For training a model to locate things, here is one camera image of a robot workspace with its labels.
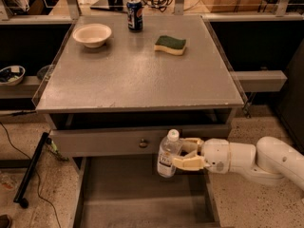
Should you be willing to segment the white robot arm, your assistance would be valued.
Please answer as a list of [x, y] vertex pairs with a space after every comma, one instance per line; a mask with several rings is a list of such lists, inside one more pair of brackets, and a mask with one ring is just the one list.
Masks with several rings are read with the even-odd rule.
[[287, 178], [304, 190], [304, 156], [282, 140], [263, 137], [256, 145], [223, 139], [182, 139], [185, 156], [172, 158], [186, 171], [206, 169], [211, 173], [240, 174], [248, 181], [276, 186]]

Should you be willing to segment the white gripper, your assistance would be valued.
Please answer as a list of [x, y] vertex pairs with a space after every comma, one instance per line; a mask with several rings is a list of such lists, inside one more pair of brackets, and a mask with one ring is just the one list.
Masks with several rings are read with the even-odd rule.
[[200, 138], [181, 138], [181, 149], [187, 153], [203, 150], [203, 156], [174, 157], [175, 167], [185, 171], [199, 171], [206, 168], [212, 173], [226, 174], [229, 170], [229, 142], [222, 139], [210, 139], [204, 142]]

